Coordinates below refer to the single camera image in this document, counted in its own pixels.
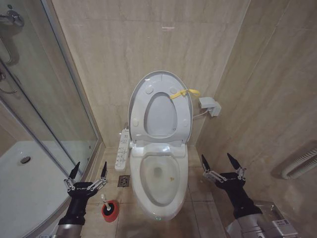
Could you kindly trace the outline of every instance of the floor drain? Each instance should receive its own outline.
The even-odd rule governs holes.
[[[26,164],[26,163],[28,163],[30,160],[31,160],[31,157],[30,157],[30,156],[27,156],[27,157],[24,157],[22,160],[20,160],[20,162],[21,162],[22,164]]]
[[[128,187],[130,182],[130,175],[120,175],[118,187]]]

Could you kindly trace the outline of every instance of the metal robot arm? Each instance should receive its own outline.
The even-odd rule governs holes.
[[[254,205],[243,189],[246,179],[245,168],[229,153],[228,158],[236,170],[233,173],[218,174],[202,155],[203,176],[214,182],[217,187],[225,190],[234,208],[233,215],[236,220],[232,222],[227,232],[231,238],[298,238],[298,233],[287,219],[267,221],[259,207]]]
[[[66,215],[60,219],[56,235],[52,238],[80,238],[82,226],[85,224],[84,215],[88,199],[94,196],[106,183],[107,162],[105,162],[100,179],[92,182],[75,182],[79,163],[70,172],[69,178],[64,179],[67,193],[71,197]]]

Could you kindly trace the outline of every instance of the bidet control panel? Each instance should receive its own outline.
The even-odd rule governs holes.
[[[121,132],[120,143],[115,160],[114,168],[116,171],[124,171],[126,161],[129,156],[130,134],[129,129],[123,129]]]

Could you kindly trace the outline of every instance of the toilet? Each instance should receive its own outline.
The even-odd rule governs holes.
[[[185,200],[192,100],[188,93],[170,96],[186,89],[176,75],[155,71],[138,83],[129,103],[132,187],[143,211],[158,221],[174,218]]]

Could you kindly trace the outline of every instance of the shower enclosure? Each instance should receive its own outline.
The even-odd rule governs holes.
[[[67,199],[101,137],[49,1],[0,0],[0,234],[30,234]]]

